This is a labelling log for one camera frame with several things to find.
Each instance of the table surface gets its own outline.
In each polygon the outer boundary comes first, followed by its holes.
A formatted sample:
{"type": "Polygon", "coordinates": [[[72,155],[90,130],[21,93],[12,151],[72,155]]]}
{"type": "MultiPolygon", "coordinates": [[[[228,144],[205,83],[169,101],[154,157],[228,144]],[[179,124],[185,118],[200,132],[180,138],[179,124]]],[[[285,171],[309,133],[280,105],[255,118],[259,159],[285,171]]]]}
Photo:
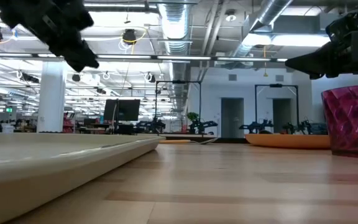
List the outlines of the table surface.
{"type": "Polygon", "coordinates": [[[358,224],[358,159],[242,144],[159,145],[13,223],[358,224]]]}

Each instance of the ceiling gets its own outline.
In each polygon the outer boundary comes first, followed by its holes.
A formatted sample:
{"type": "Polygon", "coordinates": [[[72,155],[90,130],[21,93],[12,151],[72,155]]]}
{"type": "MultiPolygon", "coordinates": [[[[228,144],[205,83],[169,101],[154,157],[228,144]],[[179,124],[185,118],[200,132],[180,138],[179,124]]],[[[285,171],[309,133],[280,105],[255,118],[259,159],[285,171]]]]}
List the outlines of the ceiling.
{"type": "MultiPolygon", "coordinates": [[[[92,0],[86,2],[106,2],[122,4],[122,1],[92,0]]],[[[144,1],[124,1],[124,4],[142,4],[144,1]]],[[[217,26],[220,8],[215,18],[209,18],[213,0],[196,1],[198,4],[190,4],[190,27],[186,41],[190,43],[191,55],[201,54],[204,37],[206,35],[208,21],[215,19],[213,27],[217,26]]],[[[257,12],[260,8],[260,0],[231,0],[227,1],[227,9],[235,9],[236,20],[222,20],[214,42],[211,54],[222,52],[229,54],[242,42],[242,28],[246,15],[257,12]]],[[[328,10],[336,14],[343,9],[352,9],[358,6],[358,1],[312,1],[294,0],[282,15],[316,17],[321,11],[328,10]]],[[[82,36],[87,40],[90,48],[96,54],[142,54],[142,55],[165,55],[167,54],[167,38],[162,29],[162,19],[155,13],[143,12],[91,12],[94,26],[85,29],[82,36]],[[121,42],[121,35],[125,29],[135,29],[137,37],[142,37],[132,47],[121,42]]],[[[13,35],[6,25],[0,21],[3,33],[3,44],[0,44],[0,52],[26,52],[26,53],[49,53],[45,44],[41,43],[29,31],[21,26],[15,28],[13,35]]],[[[317,47],[291,47],[268,45],[266,48],[254,47],[251,53],[254,57],[278,57],[290,58],[307,54],[316,50],[317,47]]],[[[21,107],[20,113],[30,115],[37,112],[39,85],[27,83],[20,78],[18,71],[42,79],[42,61],[40,60],[9,60],[0,58],[0,106],[13,105],[21,107]]],[[[184,62],[186,66],[194,63],[184,62]]],[[[264,63],[255,63],[248,69],[257,70],[265,66],[264,63]]],[[[284,68],[283,64],[269,64],[269,67],[284,68]]],[[[83,114],[97,116],[103,112],[106,98],[139,98],[142,100],[141,115],[151,118],[154,115],[155,84],[148,82],[147,74],[155,76],[156,80],[170,81],[172,75],[172,63],[159,62],[101,62],[98,69],[85,68],[81,73],[81,81],[74,82],[72,75],[76,74],[68,67],[66,110],[78,111],[83,114]],[[99,94],[93,86],[106,90],[106,94],[99,94]]],[[[209,79],[209,82],[219,83],[218,78],[209,79]]],[[[186,85],[182,88],[182,94],[176,93],[176,87],[162,85],[159,87],[161,94],[158,97],[158,113],[166,118],[178,116],[176,111],[180,97],[186,96],[186,85]]]]}

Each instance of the door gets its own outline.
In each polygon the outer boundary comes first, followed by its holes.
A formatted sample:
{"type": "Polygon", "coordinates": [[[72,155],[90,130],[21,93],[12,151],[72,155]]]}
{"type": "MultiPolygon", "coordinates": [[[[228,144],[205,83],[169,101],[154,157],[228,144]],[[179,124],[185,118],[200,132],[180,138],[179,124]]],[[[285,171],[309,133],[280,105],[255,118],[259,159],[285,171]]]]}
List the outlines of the door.
{"type": "Polygon", "coordinates": [[[273,129],[280,133],[291,122],[291,99],[273,99],[273,129]]]}
{"type": "Polygon", "coordinates": [[[244,131],[239,129],[244,123],[244,99],[222,98],[221,121],[222,138],[244,138],[244,131]]]}

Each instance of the ventilation duct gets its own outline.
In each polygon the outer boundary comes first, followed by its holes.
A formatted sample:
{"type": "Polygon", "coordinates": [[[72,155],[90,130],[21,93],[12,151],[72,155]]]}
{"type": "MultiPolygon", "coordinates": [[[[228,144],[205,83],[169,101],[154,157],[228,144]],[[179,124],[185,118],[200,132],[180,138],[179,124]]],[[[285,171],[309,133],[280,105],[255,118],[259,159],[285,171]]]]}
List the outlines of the ventilation duct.
{"type": "MultiPolygon", "coordinates": [[[[189,5],[187,4],[159,4],[158,9],[162,17],[162,30],[167,39],[185,39],[189,33],[189,5]]],[[[187,55],[188,42],[166,42],[165,48],[170,55],[187,55]]],[[[172,63],[172,80],[189,80],[190,74],[186,74],[187,65],[184,63],[172,63]]],[[[186,101],[186,93],[183,88],[188,85],[173,85],[173,92],[177,99],[177,108],[182,109],[186,101]]]]}
{"type": "MultiPolygon", "coordinates": [[[[272,25],[276,19],[283,13],[283,11],[291,4],[293,0],[264,0],[261,8],[254,15],[247,16],[244,21],[243,33],[246,35],[242,43],[237,47],[232,57],[245,57],[254,47],[247,45],[247,37],[249,32],[259,29],[263,26],[272,25]]],[[[224,68],[235,68],[237,62],[223,65],[224,68]]]]}

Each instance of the black metal frame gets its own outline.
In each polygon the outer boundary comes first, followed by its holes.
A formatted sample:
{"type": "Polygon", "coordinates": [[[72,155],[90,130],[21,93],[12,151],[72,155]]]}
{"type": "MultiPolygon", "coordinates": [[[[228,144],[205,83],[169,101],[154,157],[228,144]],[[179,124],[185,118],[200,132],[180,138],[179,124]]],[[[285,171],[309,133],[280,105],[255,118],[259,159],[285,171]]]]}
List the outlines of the black metal frame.
{"type": "Polygon", "coordinates": [[[200,108],[198,110],[198,114],[200,116],[200,120],[201,120],[201,82],[200,81],[181,81],[181,80],[174,80],[174,81],[156,81],[155,82],[155,113],[154,113],[154,117],[157,117],[157,97],[158,97],[158,84],[159,83],[172,83],[172,84],[180,84],[180,85],[184,85],[187,83],[197,83],[200,86],[200,108]]]}
{"type": "Polygon", "coordinates": [[[296,90],[296,123],[299,126],[299,91],[298,85],[282,85],[282,84],[270,84],[270,85],[255,85],[255,122],[258,122],[258,96],[257,89],[259,86],[267,86],[270,88],[283,88],[283,87],[294,87],[296,90]]]}

